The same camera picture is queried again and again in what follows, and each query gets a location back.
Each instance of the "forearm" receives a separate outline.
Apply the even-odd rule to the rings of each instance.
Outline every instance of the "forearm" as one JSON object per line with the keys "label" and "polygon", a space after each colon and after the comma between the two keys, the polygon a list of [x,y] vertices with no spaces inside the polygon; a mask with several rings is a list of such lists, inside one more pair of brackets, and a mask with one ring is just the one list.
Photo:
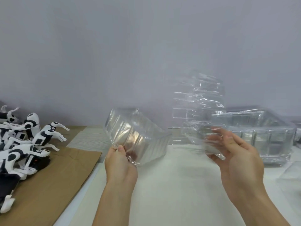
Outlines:
{"label": "forearm", "polygon": [[237,206],[246,226],[289,226],[268,195],[250,198]]}
{"label": "forearm", "polygon": [[103,190],[92,226],[127,226],[132,190],[107,184]]}

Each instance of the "hand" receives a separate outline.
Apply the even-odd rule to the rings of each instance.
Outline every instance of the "hand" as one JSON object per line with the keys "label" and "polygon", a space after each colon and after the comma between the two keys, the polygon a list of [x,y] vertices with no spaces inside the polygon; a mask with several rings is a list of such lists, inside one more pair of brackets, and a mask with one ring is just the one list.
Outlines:
{"label": "hand", "polygon": [[110,148],[104,162],[107,173],[107,184],[121,186],[124,191],[133,192],[138,178],[137,168],[131,164],[123,146]]}
{"label": "hand", "polygon": [[225,129],[215,129],[217,135],[208,140],[219,139],[215,147],[225,156],[207,155],[221,170],[221,179],[230,201],[238,208],[253,197],[267,196],[263,185],[264,165],[256,148]]}

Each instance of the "white wall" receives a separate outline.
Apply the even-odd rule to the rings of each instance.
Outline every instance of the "white wall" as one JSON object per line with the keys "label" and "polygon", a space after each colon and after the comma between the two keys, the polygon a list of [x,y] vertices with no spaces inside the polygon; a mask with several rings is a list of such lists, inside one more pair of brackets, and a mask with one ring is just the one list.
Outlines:
{"label": "white wall", "polygon": [[227,105],[301,110],[301,0],[0,0],[0,100],[43,121],[112,107],[171,118],[166,82],[224,80]]}

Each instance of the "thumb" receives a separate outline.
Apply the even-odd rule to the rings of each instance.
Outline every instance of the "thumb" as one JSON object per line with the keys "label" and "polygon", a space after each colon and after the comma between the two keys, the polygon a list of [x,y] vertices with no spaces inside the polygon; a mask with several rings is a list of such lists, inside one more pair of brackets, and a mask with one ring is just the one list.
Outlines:
{"label": "thumb", "polygon": [[121,145],[118,146],[118,152],[121,152],[124,156],[126,156],[126,150]]}
{"label": "thumb", "polygon": [[228,151],[233,154],[237,154],[243,150],[241,146],[239,146],[235,140],[233,139],[233,133],[231,131],[227,131],[223,136],[223,143]]}

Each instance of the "left hand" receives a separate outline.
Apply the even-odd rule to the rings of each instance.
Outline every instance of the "left hand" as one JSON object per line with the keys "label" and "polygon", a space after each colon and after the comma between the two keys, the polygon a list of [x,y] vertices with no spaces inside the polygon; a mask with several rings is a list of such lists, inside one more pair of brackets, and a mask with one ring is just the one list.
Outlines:
{"label": "left hand", "polygon": [[137,168],[131,164],[123,146],[111,147],[104,162],[107,184],[121,186],[125,191],[133,192],[138,178]]}

